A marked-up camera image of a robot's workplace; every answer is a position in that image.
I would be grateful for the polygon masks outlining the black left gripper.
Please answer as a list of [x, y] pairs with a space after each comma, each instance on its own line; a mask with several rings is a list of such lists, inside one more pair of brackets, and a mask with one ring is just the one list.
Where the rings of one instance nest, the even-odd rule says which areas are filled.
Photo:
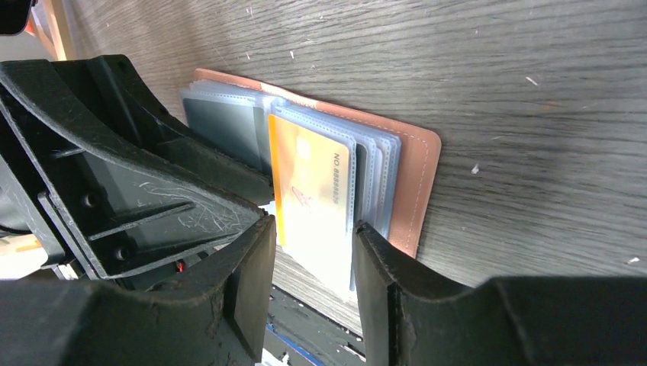
[[53, 63], [1, 64], [1, 229], [33, 233], [47, 267], [128, 278], [233, 242], [262, 216], [122, 139]]

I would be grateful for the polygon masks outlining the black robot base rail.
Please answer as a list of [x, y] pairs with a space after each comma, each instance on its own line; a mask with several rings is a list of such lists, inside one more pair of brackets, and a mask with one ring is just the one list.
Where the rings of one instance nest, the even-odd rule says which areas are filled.
[[262, 365], [365, 365], [363, 338], [274, 286]]

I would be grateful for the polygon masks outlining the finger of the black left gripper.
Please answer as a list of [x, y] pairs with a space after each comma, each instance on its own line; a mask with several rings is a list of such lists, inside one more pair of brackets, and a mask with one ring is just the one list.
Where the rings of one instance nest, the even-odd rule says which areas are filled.
[[259, 206], [273, 201], [268, 175], [171, 115], [125, 55], [56, 61], [53, 68], [104, 125], [138, 149]]

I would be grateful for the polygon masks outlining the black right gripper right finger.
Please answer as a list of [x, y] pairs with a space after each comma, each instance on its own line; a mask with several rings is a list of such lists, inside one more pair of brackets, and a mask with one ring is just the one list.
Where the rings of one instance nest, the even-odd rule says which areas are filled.
[[469, 287], [355, 225], [369, 365], [644, 365], [644, 277], [495, 277]]

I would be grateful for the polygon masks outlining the yellow credit card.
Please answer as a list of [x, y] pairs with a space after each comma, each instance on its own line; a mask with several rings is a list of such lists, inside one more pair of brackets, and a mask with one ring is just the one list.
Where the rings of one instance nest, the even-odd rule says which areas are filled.
[[329, 290], [351, 297], [352, 140], [269, 115], [278, 240]]

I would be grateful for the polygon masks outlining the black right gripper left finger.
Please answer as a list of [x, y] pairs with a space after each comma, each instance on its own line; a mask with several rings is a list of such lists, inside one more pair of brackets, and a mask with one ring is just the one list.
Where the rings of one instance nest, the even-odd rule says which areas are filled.
[[3, 365], [253, 365], [262, 359], [275, 218], [147, 291], [4, 281]]

